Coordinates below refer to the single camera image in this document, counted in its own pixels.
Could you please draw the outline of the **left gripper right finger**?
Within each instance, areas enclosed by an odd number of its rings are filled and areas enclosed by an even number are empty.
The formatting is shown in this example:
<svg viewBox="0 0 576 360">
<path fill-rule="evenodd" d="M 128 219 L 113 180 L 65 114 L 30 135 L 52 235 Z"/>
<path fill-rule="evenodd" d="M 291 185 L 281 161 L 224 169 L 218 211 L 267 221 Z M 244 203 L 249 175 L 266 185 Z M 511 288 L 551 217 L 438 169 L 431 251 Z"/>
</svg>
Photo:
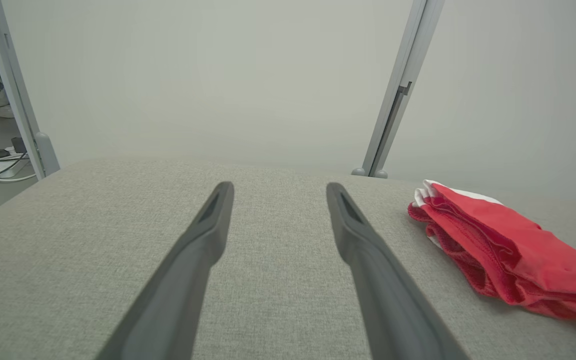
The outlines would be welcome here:
<svg viewBox="0 0 576 360">
<path fill-rule="evenodd" d="M 374 360 L 466 360 L 448 326 L 342 184 L 326 186 L 334 242 L 350 268 Z"/>
</svg>

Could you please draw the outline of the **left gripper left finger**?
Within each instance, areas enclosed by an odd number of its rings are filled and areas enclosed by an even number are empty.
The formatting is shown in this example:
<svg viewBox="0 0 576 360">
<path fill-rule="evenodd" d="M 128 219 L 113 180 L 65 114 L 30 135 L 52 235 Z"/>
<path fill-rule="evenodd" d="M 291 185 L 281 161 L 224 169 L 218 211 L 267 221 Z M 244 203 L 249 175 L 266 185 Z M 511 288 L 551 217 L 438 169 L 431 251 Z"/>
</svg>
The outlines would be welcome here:
<svg viewBox="0 0 576 360">
<path fill-rule="evenodd" d="M 234 185 L 217 184 L 99 351 L 99 360 L 189 360 L 211 267 L 222 257 Z"/>
</svg>

